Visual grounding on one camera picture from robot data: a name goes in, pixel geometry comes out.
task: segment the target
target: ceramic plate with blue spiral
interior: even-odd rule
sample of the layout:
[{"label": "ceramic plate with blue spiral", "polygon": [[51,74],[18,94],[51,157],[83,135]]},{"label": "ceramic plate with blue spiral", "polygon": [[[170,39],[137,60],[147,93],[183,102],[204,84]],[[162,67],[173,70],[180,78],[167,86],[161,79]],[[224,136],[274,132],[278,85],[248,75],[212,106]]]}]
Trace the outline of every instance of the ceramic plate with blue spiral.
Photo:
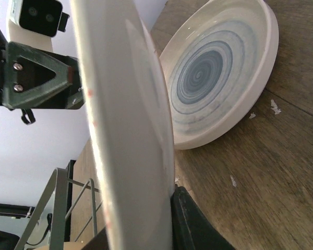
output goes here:
[{"label": "ceramic plate with blue spiral", "polygon": [[178,149],[209,143],[251,109],[271,73],[278,25],[261,0],[213,0],[176,32],[160,60]]}]

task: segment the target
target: camera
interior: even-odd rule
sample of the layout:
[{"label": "camera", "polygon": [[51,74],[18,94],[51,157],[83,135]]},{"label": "camera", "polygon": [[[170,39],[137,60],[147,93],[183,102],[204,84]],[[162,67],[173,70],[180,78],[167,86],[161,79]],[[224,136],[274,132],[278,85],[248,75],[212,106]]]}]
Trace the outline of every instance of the camera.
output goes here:
[{"label": "camera", "polygon": [[26,30],[54,37],[65,31],[68,18],[57,0],[12,0],[10,20]]}]

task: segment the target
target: metal stand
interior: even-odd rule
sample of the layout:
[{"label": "metal stand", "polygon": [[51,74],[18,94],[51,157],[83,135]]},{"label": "metal stand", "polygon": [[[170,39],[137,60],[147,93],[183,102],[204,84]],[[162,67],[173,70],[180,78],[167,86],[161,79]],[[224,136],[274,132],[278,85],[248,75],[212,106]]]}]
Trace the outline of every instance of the metal stand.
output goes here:
[{"label": "metal stand", "polygon": [[[77,199],[74,201],[69,211],[66,213],[66,202],[67,202],[67,183],[72,183],[78,186],[82,186],[82,190],[78,194]],[[85,228],[91,220],[93,220],[93,231],[94,236],[97,235],[97,215],[96,212],[102,206],[102,202],[97,206],[95,203],[95,192],[100,192],[94,186],[93,179],[89,179],[85,184],[78,181],[67,178],[67,170],[57,168],[53,171],[44,191],[41,195],[41,198],[32,213],[32,216],[26,226],[25,231],[23,232],[20,240],[18,241],[15,250],[23,250],[25,244],[30,237],[34,227],[37,224],[45,206],[47,205],[49,199],[51,198],[54,192],[54,207],[53,207],[53,218],[52,218],[52,227],[51,227],[51,237],[49,250],[63,250],[64,247],[64,235],[65,235],[65,222],[71,215],[73,209],[76,207],[78,201],[80,200],[82,194],[86,189],[91,190],[92,198],[92,216],[89,218],[85,226],[79,232],[78,236],[75,238],[75,241],[79,239],[81,234],[84,232]]]}]

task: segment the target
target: screw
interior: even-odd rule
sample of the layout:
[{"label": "screw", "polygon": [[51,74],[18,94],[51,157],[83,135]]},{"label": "screw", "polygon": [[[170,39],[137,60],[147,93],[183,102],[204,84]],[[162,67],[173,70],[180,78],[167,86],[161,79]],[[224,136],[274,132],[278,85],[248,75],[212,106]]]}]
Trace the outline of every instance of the screw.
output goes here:
[{"label": "screw", "polygon": [[22,92],[22,91],[23,91],[23,86],[20,85],[20,84],[15,84],[15,85],[14,85],[14,90],[15,90],[16,92]]},{"label": "screw", "polygon": [[13,68],[17,71],[23,70],[23,66],[19,64],[18,62],[14,63]]}]

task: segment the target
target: white paint chip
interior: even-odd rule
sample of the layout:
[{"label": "white paint chip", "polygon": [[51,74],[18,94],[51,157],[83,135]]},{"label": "white paint chip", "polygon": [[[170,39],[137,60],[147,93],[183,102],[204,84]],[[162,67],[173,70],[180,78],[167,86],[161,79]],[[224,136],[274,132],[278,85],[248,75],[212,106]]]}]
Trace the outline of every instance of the white paint chip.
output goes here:
[{"label": "white paint chip", "polygon": [[273,99],[271,99],[271,109],[272,109],[273,111],[275,111],[275,115],[278,115],[280,112],[282,112],[282,111],[278,108],[277,104],[275,103],[275,101],[274,101]]},{"label": "white paint chip", "polygon": [[230,177],[231,177],[232,185],[233,185],[234,187],[236,187],[237,185],[236,185],[236,182],[235,182],[234,177],[233,177],[233,176],[230,176]]},{"label": "white paint chip", "polygon": [[256,116],[255,113],[251,113],[249,118],[252,119],[252,118],[254,118],[255,116]]}]

